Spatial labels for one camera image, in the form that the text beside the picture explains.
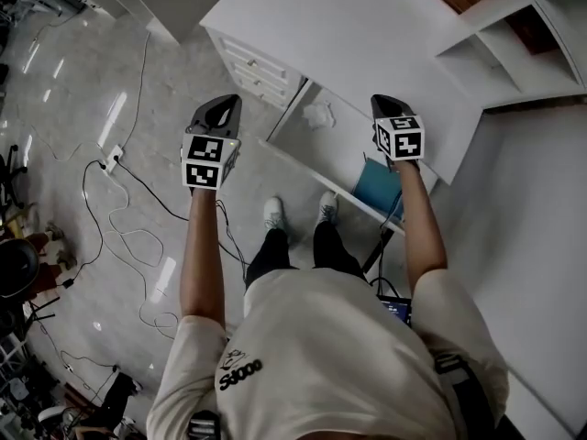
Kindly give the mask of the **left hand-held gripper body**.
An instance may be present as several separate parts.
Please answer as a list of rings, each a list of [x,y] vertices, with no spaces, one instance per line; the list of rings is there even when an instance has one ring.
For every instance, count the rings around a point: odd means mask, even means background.
[[[187,127],[181,147],[183,186],[219,190],[235,167],[240,146],[238,127]]]

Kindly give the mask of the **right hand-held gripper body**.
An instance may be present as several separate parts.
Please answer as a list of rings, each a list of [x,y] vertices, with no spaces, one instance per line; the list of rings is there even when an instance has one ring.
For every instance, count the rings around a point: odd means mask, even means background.
[[[419,115],[373,116],[373,139],[388,169],[397,161],[423,158],[423,123]]]

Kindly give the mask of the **white pull-out desk drawer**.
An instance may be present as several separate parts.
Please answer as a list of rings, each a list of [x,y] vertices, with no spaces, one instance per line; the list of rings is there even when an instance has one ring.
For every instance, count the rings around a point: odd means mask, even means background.
[[[312,130],[303,118],[304,107],[319,101],[331,103],[336,118],[333,128]],[[352,194],[367,159],[387,166],[384,155],[372,142],[373,135],[371,118],[319,84],[307,80],[261,145],[282,160],[302,168],[382,226],[403,235],[403,218],[385,217]]]

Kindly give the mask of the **person's right forearm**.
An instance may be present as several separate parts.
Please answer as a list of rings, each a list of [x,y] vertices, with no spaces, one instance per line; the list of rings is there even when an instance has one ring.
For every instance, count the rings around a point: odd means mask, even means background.
[[[419,169],[411,161],[396,161],[394,167],[402,187],[406,271],[414,293],[423,275],[448,267],[448,258]]]

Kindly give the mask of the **person's left forearm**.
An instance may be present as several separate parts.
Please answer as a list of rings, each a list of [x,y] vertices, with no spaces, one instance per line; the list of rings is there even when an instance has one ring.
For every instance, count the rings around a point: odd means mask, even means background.
[[[192,194],[180,280],[182,316],[201,316],[226,328],[225,287],[217,233],[216,192]]]

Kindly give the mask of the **blue folder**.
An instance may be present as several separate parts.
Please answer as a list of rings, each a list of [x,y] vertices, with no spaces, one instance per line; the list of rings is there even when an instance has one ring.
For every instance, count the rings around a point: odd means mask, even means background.
[[[404,215],[398,172],[374,159],[367,159],[352,194],[385,217],[401,220]]]

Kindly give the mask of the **large white desk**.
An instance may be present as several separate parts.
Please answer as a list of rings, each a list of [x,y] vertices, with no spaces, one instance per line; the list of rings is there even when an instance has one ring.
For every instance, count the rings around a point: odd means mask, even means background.
[[[374,94],[408,103],[424,121],[427,166],[452,182],[482,114],[433,53],[454,16],[442,0],[220,0],[202,25],[284,63],[364,114]]]

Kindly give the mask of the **person's left white shoe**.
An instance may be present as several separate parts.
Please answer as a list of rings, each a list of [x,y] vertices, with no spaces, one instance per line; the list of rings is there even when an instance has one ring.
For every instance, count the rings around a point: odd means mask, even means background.
[[[281,230],[285,234],[288,233],[283,204],[279,197],[273,196],[266,201],[263,207],[263,222],[267,231]]]

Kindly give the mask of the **person's white shoe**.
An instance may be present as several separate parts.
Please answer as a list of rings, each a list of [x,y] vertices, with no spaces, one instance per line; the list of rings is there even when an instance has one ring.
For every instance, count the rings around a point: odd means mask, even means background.
[[[316,224],[330,223],[335,225],[338,220],[338,198],[331,192],[326,191],[319,201],[318,216]]]
[[[285,234],[288,233],[283,204],[279,197],[273,196],[266,201],[263,207],[263,222],[267,231],[281,230]]]

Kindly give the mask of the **person's right white shoe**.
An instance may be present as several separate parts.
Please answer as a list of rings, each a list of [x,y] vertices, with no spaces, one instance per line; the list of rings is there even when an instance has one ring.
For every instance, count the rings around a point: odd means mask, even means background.
[[[316,224],[330,223],[335,225],[338,220],[338,198],[331,192],[326,191],[319,201],[318,216]]]

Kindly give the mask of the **person's black trousers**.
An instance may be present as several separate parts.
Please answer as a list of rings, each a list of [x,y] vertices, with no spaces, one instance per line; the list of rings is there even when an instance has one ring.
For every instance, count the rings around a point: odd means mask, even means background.
[[[358,260],[347,251],[338,229],[329,222],[317,225],[311,239],[295,245],[293,258],[291,251],[285,231],[278,228],[268,231],[246,270],[246,289],[275,270],[329,269],[366,280]]]

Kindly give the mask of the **white open shelf cabinet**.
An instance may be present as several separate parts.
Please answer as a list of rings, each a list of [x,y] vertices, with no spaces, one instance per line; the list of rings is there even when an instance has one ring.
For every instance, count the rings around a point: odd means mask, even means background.
[[[587,95],[587,0],[481,0],[431,51],[483,108]]]

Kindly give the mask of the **black office chair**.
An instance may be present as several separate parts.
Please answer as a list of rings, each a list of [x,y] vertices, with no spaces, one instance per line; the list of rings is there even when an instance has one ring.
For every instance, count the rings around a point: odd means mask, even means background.
[[[18,145],[14,144],[9,147],[7,159],[0,154],[0,215],[5,214],[12,205],[18,209],[23,209],[25,203],[17,198],[13,186],[13,180],[18,174],[28,172],[26,166],[13,168],[13,155],[18,153]]]

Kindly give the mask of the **black round chair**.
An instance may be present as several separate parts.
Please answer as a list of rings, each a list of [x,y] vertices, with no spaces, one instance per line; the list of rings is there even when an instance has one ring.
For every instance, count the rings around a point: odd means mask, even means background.
[[[26,239],[0,242],[0,298],[10,299],[26,291],[39,273],[39,253]]]

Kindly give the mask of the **person's cream shirt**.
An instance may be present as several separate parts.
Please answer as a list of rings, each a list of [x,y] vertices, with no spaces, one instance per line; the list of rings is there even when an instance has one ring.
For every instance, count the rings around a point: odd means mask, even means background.
[[[229,440],[298,440],[313,432],[455,440],[435,360],[457,355],[504,415],[507,367],[467,291],[444,269],[416,284],[409,323],[371,287],[333,269],[275,270],[245,295],[232,334],[179,323],[147,420],[149,440],[185,440],[195,413],[217,414]]]

